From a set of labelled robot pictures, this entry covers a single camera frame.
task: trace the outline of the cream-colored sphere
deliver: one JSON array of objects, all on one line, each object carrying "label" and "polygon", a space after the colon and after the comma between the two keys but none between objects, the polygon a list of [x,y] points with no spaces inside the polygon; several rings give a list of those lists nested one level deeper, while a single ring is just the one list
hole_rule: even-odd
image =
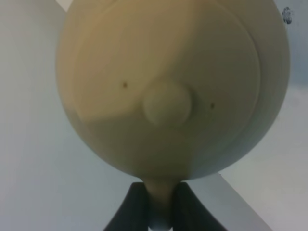
[{"label": "cream-colored sphere", "polygon": [[288,77],[271,0],[75,0],[57,52],[76,132],[142,179],[200,177],[237,161],[273,123]]}]

